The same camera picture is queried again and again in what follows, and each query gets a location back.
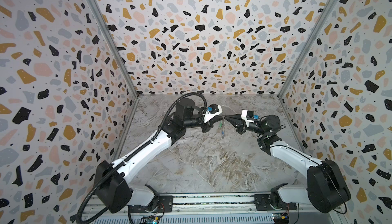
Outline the translucent keyring tag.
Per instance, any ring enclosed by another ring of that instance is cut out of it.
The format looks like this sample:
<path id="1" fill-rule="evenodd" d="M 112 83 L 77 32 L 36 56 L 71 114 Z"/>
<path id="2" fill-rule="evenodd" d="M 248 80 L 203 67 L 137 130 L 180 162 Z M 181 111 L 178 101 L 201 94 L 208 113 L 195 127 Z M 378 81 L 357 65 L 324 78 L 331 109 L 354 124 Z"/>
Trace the translucent keyring tag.
<path id="1" fill-rule="evenodd" d="M 219 128 L 219 131 L 220 131 L 220 134 L 221 134 L 221 139 L 224 139 L 224 138 L 225 138 L 225 135 L 226 135 L 226 133 L 225 133 L 225 127 L 224 127 L 223 129 L 220 129 L 220 128 Z"/>

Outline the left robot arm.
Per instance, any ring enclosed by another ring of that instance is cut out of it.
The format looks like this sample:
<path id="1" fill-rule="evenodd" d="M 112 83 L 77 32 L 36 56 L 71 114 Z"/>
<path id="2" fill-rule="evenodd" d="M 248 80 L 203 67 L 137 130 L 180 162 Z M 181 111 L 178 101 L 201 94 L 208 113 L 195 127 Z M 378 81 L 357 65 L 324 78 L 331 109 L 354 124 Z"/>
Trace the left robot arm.
<path id="1" fill-rule="evenodd" d="M 159 193 L 149 185 L 131 185 L 139 171 L 162 151 L 181 139 L 188 128 L 201 128 L 208 132 L 214 123 L 222 120 L 220 105 L 211 104 L 197 107 L 189 97 L 177 99 L 165 114 L 158 129 L 140 146 L 123 157 L 108 163 L 101 163 L 96 172 L 98 183 L 116 171 L 98 187 L 95 194 L 111 213 L 117 213 L 125 206 L 141 206 L 148 212 L 156 210 Z"/>

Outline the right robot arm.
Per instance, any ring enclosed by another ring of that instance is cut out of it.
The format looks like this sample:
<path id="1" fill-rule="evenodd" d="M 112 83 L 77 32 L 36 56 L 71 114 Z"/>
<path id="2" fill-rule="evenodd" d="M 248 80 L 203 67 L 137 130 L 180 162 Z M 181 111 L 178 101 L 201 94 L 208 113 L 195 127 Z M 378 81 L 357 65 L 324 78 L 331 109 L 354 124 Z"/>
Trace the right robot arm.
<path id="1" fill-rule="evenodd" d="M 284 161 L 305 178 L 304 186 L 284 183 L 272 188 L 270 203 L 273 208 L 297 203 L 312 205 L 319 212 L 328 213 L 351 199 L 342 172 L 334 161 L 309 156 L 278 137 L 278 132 L 284 128 L 278 116 L 259 118 L 252 111 L 245 110 L 242 114 L 226 115 L 224 119 L 240 135 L 247 131 L 256 133 L 258 146 L 263 152 Z"/>

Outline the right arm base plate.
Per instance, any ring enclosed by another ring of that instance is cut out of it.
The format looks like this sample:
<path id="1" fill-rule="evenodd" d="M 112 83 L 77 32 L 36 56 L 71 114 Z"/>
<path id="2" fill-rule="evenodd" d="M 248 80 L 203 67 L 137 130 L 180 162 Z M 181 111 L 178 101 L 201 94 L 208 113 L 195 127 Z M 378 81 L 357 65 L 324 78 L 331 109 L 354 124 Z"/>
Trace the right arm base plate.
<path id="1" fill-rule="evenodd" d="M 285 203 L 277 193 L 256 194 L 254 204 L 257 211 L 292 211 L 297 210 L 295 203 Z"/>

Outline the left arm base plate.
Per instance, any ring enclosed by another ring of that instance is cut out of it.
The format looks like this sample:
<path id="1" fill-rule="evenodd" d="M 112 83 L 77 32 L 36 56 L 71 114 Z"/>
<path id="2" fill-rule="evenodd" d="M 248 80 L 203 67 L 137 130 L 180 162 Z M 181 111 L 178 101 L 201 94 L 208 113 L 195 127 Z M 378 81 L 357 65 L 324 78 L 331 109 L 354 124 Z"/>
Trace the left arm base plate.
<path id="1" fill-rule="evenodd" d="M 174 203 L 173 195 L 160 195 L 159 197 L 154 197 L 152 202 L 146 207 L 141 205 L 129 205 L 131 213 L 140 213 L 152 215 L 154 213 L 167 213 L 172 212 Z"/>

